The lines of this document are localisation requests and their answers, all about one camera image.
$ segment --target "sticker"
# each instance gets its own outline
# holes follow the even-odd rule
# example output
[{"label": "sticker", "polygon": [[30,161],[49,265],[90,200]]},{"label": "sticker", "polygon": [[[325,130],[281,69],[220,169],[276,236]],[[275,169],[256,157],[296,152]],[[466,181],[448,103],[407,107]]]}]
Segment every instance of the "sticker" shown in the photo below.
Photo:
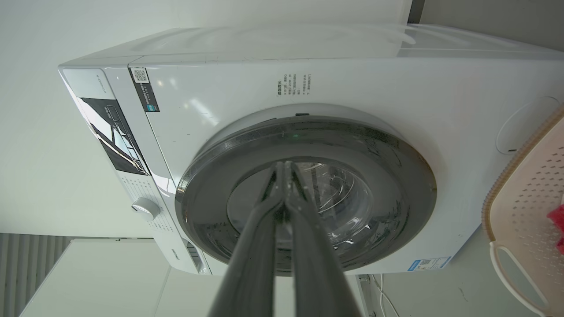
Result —
[{"label": "sticker", "polygon": [[311,93],[311,74],[284,74],[276,83],[277,96],[304,96]]},{"label": "sticker", "polygon": [[413,264],[409,267],[407,271],[423,271],[423,270],[435,270],[437,268],[443,268],[448,263],[451,257],[446,258],[434,258],[425,260],[415,260]]},{"label": "sticker", "polygon": [[149,75],[145,67],[131,67],[129,69],[131,73],[131,78],[133,79],[133,85],[135,85],[135,90],[137,91],[137,96],[143,105],[145,112],[160,112],[155,99],[155,94],[153,93],[153,87],[151,82],[149,82]]}]

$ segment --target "brand logo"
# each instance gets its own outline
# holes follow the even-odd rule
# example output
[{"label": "brand logo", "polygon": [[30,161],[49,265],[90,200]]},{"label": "brand logo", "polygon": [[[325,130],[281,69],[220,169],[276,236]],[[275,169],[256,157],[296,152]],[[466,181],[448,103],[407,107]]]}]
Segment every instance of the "brand logo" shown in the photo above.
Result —
[{"label": "brand logo", "polygon": [[102,87],[102,90],[105,92],[105,88],[104,88],[104,84],[102,83],[102,80],[100,79],[100,76],[96,75],[96,78],[98,78],[98,83],[100,84],[100,87]]},{"label": "brand logo", "polygon": [[177,260],[179,260],[179,261],[180,261],[180,258],[178,258],[178,254],[176,254],[176,251],[175,251],[174,249],[171,249],[171,250],[172,250],[172,251],[173,251],[173,253],[174,253],[174,257],[175,257],[175,258],[176,258]]}]

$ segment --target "power cord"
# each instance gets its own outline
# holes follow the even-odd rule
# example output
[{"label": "power cord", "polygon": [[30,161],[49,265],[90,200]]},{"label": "power cord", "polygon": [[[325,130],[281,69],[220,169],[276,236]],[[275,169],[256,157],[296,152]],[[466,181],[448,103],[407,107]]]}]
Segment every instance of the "power cord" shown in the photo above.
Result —
[{"label": "power cord", "polygon": [[376,284],[376,287],[380,291],[380,310],[382,310],[382,316],[386,317],[386,312],[384,311],[384,304],[382,304],[383,298],[386,298],[386,300],[390,304],[391,308],[394,310],[395,315],[397,317],[399,317],[398,311],[395,309],[394,304],[391,303],[391,300],[388,298],[386,293],[384,293],[384,276],[382,274],[380,274],[380,280],[381,281],[380,281],[380,284],[378,284],[378,281],[376,280],[376,277],[374,276],[374,274],[371,274],[371,275],[372,275],[372,278],[374,279],[374,283]]}]

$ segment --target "corrugated metal panel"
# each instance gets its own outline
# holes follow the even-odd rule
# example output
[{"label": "corrugated metal panel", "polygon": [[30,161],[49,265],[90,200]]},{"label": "corrugated metal panel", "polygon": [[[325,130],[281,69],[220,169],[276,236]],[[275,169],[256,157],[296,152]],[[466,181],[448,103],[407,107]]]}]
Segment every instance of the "corrugated metal panel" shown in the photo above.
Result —
[{"label": "corrugated metal panel", "polygon": [[0,316],[20,315],[71,239],[0,234]]}]

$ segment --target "front-loading washing machine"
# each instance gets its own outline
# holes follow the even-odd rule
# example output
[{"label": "front-loading washing machine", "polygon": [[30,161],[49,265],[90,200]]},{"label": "front-loading washing machine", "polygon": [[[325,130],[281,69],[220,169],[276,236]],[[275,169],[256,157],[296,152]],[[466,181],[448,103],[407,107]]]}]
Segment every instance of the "front-loading washing machine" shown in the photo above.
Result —
[{"label": "front-loading washing machine", "polygon": [[59,71],[170,264],[214,275],[284,160],[347,274],[442,268],[564,100],[564,53],[433,25],[173,29]]}]

